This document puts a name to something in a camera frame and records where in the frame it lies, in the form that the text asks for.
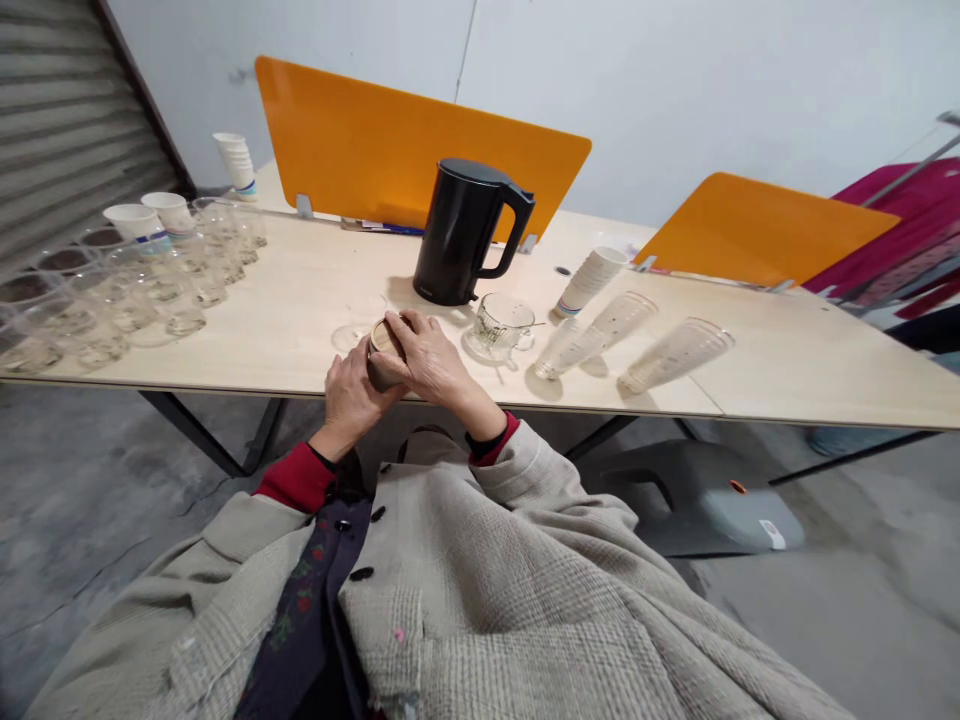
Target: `hand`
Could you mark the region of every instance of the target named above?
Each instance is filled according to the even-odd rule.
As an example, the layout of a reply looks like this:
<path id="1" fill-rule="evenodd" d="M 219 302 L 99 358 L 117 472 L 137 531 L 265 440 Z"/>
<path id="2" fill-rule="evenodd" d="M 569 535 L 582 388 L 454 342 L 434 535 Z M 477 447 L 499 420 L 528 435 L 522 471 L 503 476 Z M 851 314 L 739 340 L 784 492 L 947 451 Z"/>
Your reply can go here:
<path id="1" fill-rule="evenodd" d="M 327 420 L 310 445 L 331 462 L 339 462 L 407 393 L 404 385 L 385 393 L 374 389 L 367 374 L 369 347 L 367 335 L 346 360 L 337 355 L 327 371 Z"/>
<path id="2" fill-rule="evenodd" d="M 412 328 L 396 313 L 388 312 L 386 321 L 403 347 L 406 362 L 380 352 L 370 356 L 371 362 L 403 378 L 404 384 L 424 400 L 450 410 L 475 440 L 492 440 L 503 432 L 506 415 L 470 377 L 456 346 L 443 334 L 436 318 L 416 310 L 402 310 L 400 314 Z"/>

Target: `gray floor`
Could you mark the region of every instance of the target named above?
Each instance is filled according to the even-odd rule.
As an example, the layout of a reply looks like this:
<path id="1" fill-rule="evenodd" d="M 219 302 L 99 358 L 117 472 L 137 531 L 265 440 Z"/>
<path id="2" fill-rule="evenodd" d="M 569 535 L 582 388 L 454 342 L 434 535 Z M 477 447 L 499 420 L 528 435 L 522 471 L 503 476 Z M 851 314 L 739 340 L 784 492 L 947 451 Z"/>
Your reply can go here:
<path id="1" fill-rule="evenodd" d="M 264 400 L 183 396 L 237 453 Z M 520 413 L 566 449 L 605 418 Z M 195 533 L 252 478 L 225 478 L 136 393 L 0 385 L 0 715 L 19 717 L 85 624 L 162 550 Z M 272 456 L 323 419 L 289 404 Z M 395 438 L 442 411 L 401 406 L 360 451 L 373 466 Z M 771 475 L 817 461 L 795 428 L 696 424 Z M 643 419 L 588 456 L 679 437 Z M 960 442 L 941 436 L 783 489 L 808 545 L 697 561 L 712 603 L 864 718 L 960 715 Z"/>

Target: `beige jacket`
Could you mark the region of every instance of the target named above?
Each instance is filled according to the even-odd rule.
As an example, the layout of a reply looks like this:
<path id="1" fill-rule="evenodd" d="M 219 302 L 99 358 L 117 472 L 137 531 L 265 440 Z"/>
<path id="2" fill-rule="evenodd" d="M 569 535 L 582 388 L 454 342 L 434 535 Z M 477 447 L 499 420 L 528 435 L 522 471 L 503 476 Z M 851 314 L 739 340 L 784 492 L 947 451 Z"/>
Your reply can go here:
<path id="1" fill-rule="evenodd" d="M 849 717 L 526 424 L 492 467 L 435 433 L 407 457 L 381 468 L 357 563 L 375 573 L 339 596 L 389 717 Z M 311 532 L 237 494 L 80 637 L 28 717 L 228 720 Z"/>

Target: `gray plastic stool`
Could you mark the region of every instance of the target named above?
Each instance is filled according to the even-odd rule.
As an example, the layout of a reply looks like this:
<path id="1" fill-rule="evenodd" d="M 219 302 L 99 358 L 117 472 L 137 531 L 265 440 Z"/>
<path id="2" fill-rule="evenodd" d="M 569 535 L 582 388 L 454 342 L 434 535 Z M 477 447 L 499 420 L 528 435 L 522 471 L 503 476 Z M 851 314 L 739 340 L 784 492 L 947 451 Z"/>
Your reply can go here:
<path id="1" fill-rule="evenodd" d="M 803 545 L 803 528 L 777 491 L 723 445 L 668 440 L 578 467 L 588 493 L 615 495 L 641 517 L 647 502 L 639 486 L 656 484 L 672 512 L 641 522 L 636 534 L 661 555 L 754 555 Z"/>

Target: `stack of paper cups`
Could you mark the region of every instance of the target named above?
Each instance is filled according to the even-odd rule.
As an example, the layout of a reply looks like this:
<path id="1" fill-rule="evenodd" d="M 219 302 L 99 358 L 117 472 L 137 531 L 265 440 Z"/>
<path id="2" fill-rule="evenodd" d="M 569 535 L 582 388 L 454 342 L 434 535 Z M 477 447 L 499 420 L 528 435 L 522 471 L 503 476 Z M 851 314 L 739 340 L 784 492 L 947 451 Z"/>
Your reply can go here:
<path id="1" fill-rule="evenodd" d="M 157 211 L 160 222 L 174 240 L 193 235 L 196 222 L 190 215 L 187 201 L 176 193 L 147 193 L 140 202 Z"/>
<path id="2" fill-rule="evenodd" d="M 103 211 L 103 216 L 113 223 L 127 242 L 164 240 L 168 237 L 157 211 L 146 205 L 111 205 Z"/>
<path id="3" fill-rule="evenodd" d="M 561 317 L 573 317 L 616 277 L 630 258 L 619 250 L 598 247 L 587 256 L 570 278 L 567 289 L 557 301 L 553 312 Z"/>
<path id="4" fill-rule="evenodd" d="M 214 139 L 220 147 L 220 157 L 233 180 L 234 192 L 246 202 L 257 201 L 257 181 L 253 174 L 253 161 L 247 149 L 243 135 L 233 133 L 214 133 Z"/>

